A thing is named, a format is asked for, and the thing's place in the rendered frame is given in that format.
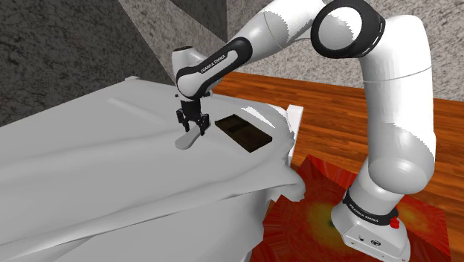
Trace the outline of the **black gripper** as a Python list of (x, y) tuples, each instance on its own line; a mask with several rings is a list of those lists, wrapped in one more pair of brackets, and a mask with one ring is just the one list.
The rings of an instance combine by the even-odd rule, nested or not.
[(181, 109), (176, 111), (177, 119), (184, 127), (185, 132), (190, 131), (189, 121), (196, 121), (200, 129), (200, 136), (210, 127), (210, 118), (208, 114), (201, 113), (200, 100), (181, 101)]

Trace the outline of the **white flat remote control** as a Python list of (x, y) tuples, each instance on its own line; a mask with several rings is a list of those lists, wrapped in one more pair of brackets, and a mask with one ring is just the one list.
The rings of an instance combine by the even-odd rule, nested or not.
[(187, 150), (195, 143), (200, 136), (200, 128), (198, 126), (192, 127), (188, 132), (183, 134), (175, 141), (175, 147), (180, 150)]

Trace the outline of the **dark brown flat tray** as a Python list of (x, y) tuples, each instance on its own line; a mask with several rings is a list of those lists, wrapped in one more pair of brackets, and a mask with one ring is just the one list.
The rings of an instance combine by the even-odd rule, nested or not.
[(236, 114), (215, 121), (215, 125), (249, 153), (264, 147), (273, 140), (269, 134)]

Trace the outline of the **bed with white sheet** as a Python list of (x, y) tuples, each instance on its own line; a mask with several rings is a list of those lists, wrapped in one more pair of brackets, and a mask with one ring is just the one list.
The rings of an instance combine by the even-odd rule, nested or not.
[(271, 142), (248, 152), (211, 126), (180, 150), (175, 91), (131, 78), (0, 127), (0, 262), (244, 262), (270, 201), (305, 192), (286, 113), (204, 98)]

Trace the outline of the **red patterned robot stand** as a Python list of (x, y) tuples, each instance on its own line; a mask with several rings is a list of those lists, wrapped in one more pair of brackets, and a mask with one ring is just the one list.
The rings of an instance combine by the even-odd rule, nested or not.
[[(344, 244), (330, 213), (356, 175), (314, 156), (298, 169), (304, 199), (280, 197), (263, 221), (263, 241), (250, 262), (379, 262)], [(411, 244), (409, 262), (451, 262), (445, 213), (405, 196), (397, 205)]]

